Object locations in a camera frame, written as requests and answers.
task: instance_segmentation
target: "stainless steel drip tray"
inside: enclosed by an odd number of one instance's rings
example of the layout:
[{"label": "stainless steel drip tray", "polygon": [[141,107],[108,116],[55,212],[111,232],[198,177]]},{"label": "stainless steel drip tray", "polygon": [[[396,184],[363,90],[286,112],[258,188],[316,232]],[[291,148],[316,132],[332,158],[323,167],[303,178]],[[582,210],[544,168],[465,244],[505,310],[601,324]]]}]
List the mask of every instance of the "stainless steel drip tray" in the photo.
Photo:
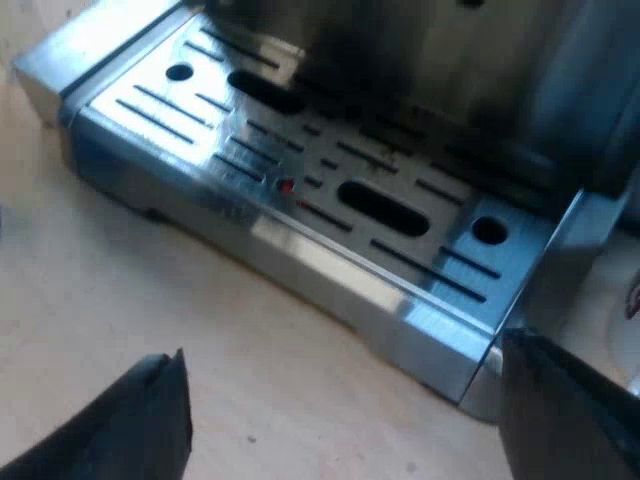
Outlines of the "stainless steel drip tray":
[{"label": "stainless steel drip tray", "polygon": [[[472,186],[444,145],[416,147],[429,132],[411,118],[379,115],[372,130],[357,111],[336,116],[345,100],[297,76],[304,52],[224,32],[196,15],[81,87],[78,174],[220,245],[460,402],[555,225]],[[536,188],[502,191],[544,197]]]}]

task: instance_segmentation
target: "metal base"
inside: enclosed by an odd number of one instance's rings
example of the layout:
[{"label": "metal base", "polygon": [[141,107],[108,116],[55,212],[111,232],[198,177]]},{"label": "metal base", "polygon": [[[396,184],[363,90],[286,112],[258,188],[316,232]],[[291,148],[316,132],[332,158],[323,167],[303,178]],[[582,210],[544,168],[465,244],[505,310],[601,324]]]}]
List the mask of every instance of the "metal base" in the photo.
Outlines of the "metal base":
[{"label": "metal base", "polygon": [[515,149],[524,170],[478,163],[472,132],[345,95],[290,45],[184,21],[158,22],[66,97],[74,170],[336,315],[451,401],[471,392],[482,401],[465,408],[491,419],[497,389],[474,378],[574,219],[552,220],[548,162]]}]

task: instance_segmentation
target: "black plastic piece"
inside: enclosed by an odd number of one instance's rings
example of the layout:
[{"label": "black plastic piece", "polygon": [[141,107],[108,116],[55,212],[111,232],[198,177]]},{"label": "black plastic piece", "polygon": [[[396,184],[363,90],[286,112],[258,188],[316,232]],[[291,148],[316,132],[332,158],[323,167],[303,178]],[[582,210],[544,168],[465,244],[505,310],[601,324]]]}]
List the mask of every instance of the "black plastic piece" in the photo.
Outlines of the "black plastic piece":
[{"label": "black plastic piece", "polygon": [[500,433],[515,480],[637,480],[640,400],[528,330],[503,344]]},{"label": "black plastic piece", "polygon": [[148,356],[0,470],[0,480],[178,480],[192,439],[182,351]]}]

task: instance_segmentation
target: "light wood surface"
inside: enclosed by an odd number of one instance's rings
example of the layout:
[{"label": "light wood surface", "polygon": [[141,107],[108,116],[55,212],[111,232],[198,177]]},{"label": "light wood surface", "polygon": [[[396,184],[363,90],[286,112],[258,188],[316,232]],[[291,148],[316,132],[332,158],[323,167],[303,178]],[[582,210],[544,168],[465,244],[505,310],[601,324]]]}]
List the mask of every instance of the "light wood surface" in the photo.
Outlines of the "light wood surface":
[{"label": "light wood surface", "polygon": [[[3,4],[3,64],[85,3]],[[495,428],[331,317],[79,181],[5,69],[0,204],[0,464],[145,354],[184,347],[188,480],[511,478]]]}]

